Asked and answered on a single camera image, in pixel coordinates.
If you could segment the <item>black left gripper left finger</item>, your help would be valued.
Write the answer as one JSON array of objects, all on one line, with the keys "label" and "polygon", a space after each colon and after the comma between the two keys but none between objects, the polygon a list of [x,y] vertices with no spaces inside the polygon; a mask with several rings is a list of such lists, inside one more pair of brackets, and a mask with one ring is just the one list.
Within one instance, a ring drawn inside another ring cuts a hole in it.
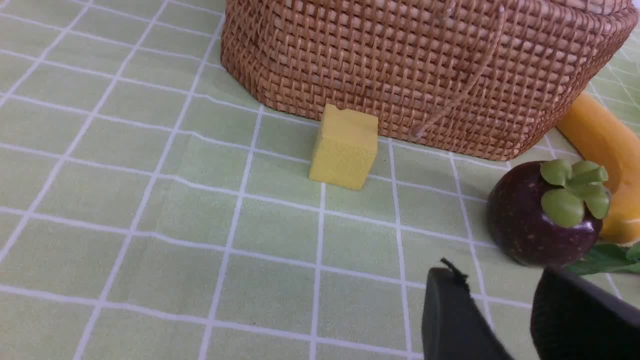
[{"label": "black left gripper left finger", "polygon": [[468,275],[446,258],[427,273],[422,313],[426,360],[512,360],[474,301]]}]

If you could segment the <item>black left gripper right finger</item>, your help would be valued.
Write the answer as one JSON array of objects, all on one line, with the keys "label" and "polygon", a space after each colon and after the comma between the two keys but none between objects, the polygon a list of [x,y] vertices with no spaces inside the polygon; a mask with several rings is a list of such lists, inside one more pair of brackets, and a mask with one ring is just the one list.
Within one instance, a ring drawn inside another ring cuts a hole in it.
[{"label": "black left gripper right finger", "polygon": [[530,333],[542,360],[637,360],[640,312],[563,268],[545,268]]}]

